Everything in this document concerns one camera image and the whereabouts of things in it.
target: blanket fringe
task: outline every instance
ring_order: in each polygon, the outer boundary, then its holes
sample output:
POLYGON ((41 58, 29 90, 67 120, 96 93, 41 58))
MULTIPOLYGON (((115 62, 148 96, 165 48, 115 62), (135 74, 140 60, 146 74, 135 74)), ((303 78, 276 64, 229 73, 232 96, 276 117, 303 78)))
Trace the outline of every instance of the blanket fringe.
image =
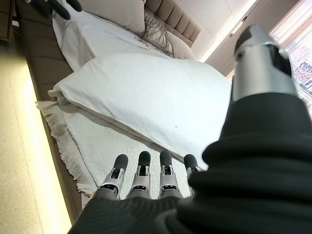
POLYGON ((78 191, 88 195, 93 194, 97 189, 96 184, 88 172, 80 151, 65 124, 58 102, 40 101, 36 104, 50 126, 51 136, 57 141, 61 159, 65 163, 68 172, 77 181, 78 191))

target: robotic hand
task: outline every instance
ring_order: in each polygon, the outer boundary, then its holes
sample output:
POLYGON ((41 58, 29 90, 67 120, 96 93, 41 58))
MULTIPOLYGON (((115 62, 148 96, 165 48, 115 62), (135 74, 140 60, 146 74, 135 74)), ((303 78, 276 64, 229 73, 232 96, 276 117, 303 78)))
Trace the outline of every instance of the robotic hand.
MULTIPOLYGON (((32 7, 39 12, 43 17, 50 18, 51 11, 49 5, 65 20, 70 19, 68 11, 58 2, 58 0, 24 0, 26 3, 32 5, 32 7)), ((82 11, 82 7, 77 0, 66 0, 76 11, 82 11)))
POLYGON ((119 200, 127 166, 120 155, 69 233, 312 233, 312 123, 288 56, 254 25, 237 41, 235 60, 220 139, 202 155, 209 170, 193 173, 196 161, 184 158, 193 196, 181 198, 165 151, 159 198, 151 200, 150 155, 142 152, 132 189, 119 200))

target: black rubber fingertip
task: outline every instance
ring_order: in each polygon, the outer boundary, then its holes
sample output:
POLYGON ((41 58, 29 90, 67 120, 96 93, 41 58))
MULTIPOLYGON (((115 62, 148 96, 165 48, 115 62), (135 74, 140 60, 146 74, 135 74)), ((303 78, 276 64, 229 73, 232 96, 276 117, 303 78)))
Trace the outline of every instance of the black rubber fingertip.
POLYGON ((119 155, 114 163, 114 167, 120 169, 122 168, 124 171, 126 171, 128 166, 128 157, 126 155, 119 155))
POLYGON ((143 151, 140 153, 140 156, 138 157, 138 163, 139 166, 150 166, 151 164, 151 155, 147 151, 143 151))
POLYGON ((197 160, 194 155, 186 155, 184 157, 184 166, 186 169, 189 167, 194 168, 198 167, 197 160))
POLYGON ((168 150, 164 150, 160 153, 160 165, 172 165, 172 156, 168 150))
POLYGON ((76 11, 82 11, 82 6, 77 0, 66 0, 68 4, 70 4, 76 11))
POLYGON ((63 19, 70 20, 69 12, 57 0, 49 0, 48 3, 63 19))

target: decorative pillow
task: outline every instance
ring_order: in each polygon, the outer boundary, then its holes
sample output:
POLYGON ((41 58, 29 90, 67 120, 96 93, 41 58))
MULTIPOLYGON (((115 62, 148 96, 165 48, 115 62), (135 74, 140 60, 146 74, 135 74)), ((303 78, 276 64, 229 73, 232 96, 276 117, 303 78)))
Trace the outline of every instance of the decorative pillow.
POLYGON ((172 46, 168 40, 167 31, 164 25, 153 15, 145 12, 145 32, 140 37, 155 46, 157 49, 163 51, 165 54, 173 57, 172 46))
POLYGON ((176 59, 192 59, 195 60, 195 56, 190 47, 177 36, 167 31, 169 42, 172 46, 174 57, 176 59))
POLYGON ((129 31, 144 32, 143 0, 78 0, 84 11, 114 22, 129 31))

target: sheer curtain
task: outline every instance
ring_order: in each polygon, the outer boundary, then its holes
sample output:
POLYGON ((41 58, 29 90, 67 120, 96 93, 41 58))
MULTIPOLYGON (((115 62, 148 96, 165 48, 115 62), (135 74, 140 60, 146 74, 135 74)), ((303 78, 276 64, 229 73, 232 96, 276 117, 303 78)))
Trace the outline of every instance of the sheer curtain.
POLYGON ((298 93, 312 113, 312 0, 300 0, 270 34, 287 51, 298 93))

